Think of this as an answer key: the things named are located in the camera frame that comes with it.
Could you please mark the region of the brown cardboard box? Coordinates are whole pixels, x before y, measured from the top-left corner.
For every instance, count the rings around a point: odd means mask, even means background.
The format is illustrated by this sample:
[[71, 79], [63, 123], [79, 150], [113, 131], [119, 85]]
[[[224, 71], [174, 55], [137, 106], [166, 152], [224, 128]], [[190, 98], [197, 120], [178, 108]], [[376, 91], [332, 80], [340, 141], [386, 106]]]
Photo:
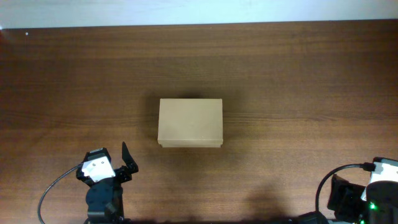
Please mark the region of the brown cardboard box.
[[160, 99], [157, 140], [162, 147], [221, 147], [223, 100]]

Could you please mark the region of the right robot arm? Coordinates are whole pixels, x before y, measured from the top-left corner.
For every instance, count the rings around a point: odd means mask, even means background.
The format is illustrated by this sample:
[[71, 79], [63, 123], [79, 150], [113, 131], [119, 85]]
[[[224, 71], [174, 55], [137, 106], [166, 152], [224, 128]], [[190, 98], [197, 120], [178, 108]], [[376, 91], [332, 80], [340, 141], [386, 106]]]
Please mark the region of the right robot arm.
[[320, 212], [301, 215], [290, 223], [397, 224], [397, 182], [382, 180], [367, 187], [334, 175], [328, 209], [329, 220]]

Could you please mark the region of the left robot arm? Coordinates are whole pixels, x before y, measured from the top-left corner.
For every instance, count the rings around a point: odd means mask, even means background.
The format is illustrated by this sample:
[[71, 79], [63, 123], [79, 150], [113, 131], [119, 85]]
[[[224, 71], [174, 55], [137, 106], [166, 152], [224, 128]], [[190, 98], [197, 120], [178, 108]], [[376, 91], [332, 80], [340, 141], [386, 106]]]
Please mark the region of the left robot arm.
[[139, 172], [126, 143], [122, 143], [121, 157], [124, 165], [114, 169], [111, 156], [104, 147], [87, 152], [76, 170], [76, 178], [89, 189], [85, 202], [88, 206], [86, 223], [132, 223], [124, 215], [122, 184], [132, 180]]

